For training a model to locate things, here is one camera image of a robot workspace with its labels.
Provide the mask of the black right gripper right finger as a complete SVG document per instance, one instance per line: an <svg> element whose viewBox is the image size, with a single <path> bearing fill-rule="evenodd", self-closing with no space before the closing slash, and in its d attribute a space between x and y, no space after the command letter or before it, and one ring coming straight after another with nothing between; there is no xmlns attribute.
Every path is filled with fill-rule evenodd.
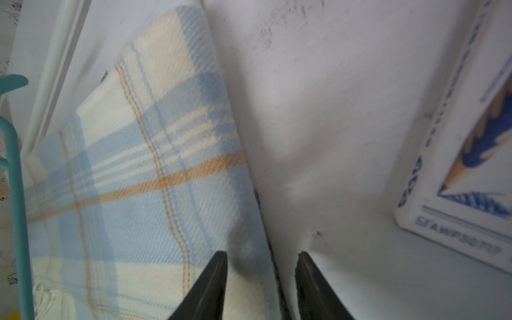
<svg viewBox="0 0 512 320"><path fill-rule="evenodd" d="M354 320L308 252L298 255L295 282L300 319Z"/></svg>

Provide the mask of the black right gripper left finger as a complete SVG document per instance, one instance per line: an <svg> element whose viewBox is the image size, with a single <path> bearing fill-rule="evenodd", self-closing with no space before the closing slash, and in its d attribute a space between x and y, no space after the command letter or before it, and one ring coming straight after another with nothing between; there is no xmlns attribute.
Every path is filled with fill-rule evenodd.
<svg viewBox="0 0 512 320"><path fill-rule="evenodd" d="M218 320L223 317L228 259L217 251L168 320Z"/></svg>

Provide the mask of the plaid blue cream scarf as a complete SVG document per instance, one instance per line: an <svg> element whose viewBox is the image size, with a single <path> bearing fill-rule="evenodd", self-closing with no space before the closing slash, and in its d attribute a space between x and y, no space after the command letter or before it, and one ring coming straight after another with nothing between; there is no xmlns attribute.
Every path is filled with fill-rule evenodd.
<svg viewBox="0 0 512 320"><path fill-rule="evenodd" d="M224 319L280 319L204 10L180 5L23 161L37 319L167 319L217 251Z"/></svg>

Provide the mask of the teal plastic hanger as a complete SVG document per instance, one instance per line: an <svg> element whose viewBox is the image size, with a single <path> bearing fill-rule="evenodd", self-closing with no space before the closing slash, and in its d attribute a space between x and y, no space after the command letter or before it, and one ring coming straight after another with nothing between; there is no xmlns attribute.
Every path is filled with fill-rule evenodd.
<svg viewBox="0 0 512 320"><path fill-rule="evenodd" d="M1 158L1 167L7 170L9 181L17 268L19 314L21 319L35 319L19 138L13 124L5 117L1 117L1 131L5 137L5 148L7 152L7 157Z"/></svg>

